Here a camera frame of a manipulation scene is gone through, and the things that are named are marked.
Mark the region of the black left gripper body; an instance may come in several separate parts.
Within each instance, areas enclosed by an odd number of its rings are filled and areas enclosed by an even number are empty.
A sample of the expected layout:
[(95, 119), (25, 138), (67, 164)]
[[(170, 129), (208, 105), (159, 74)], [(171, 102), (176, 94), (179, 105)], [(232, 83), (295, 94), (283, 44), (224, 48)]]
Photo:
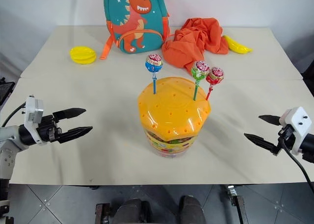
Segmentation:
[(53, 115), (44, 116), (38, 124), (37, 132), (45, 142), (55, 142), (60, 138), (62, 130), (57, 126), (57, 122)]

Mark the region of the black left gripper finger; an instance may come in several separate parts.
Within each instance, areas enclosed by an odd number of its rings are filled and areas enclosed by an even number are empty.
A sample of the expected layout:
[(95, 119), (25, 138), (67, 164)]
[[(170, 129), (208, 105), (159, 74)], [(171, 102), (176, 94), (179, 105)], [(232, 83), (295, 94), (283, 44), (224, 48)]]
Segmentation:
[(77, 127), (74, 129), (70, 129), (65, 133), (61, 133), (58, 138), (58, 142), (60, 144), (77, 139), (79, 137), (84, 136), (88, 132), (93, 129), (92, 126), (84, 126), (84, 127)]
[(53, 112), (52, 115), (55, 120), (63, 120), (63, 119), (70, 119), (70, 118), (77, 117), (83, 114), (84, 112), (86, 112), (86, 110), (83, 108), (70, 108), (66, 110)]

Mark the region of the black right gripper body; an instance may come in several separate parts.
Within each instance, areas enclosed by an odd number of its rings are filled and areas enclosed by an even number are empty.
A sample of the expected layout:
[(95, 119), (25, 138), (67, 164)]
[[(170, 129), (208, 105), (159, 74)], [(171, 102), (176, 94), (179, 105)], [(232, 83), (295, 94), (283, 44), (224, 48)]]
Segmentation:
[(279, 148), (279, 151), (283, 149), (281, 141), (285, 143), (285, 146), (288, 151), (292, 150), (292, 147), (295, 142), (295, 136), (293, 133), (294, 133), (294, 129), (290, 124), (286, 125), (278, 132), (279, 138), (278, 138), (277, 146)]

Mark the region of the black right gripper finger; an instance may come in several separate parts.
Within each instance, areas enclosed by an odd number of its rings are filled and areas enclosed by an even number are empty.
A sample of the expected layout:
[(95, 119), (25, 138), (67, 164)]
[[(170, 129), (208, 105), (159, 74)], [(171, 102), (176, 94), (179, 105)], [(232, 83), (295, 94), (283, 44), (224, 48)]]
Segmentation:
[(248, 133), (244, 133), (244, 136), (249, 141), (251, 141), (253, 144), (255, 144), (256, 146), (259, 146), (259, 147), (271, 152), (275, 156), (277, 156), (278, 153), (281, 151), (281, 146), (276, 146), (273, 143), (266, 141), (262, 137), (259, 137), (259, 136), (254, 135), (254, 134), (248, 134)]
[(266, 121), (269, 124), (280, 126), (280, 117), (279, 116), (273, 116), (273, 115), (260, 115), (258, 118)]

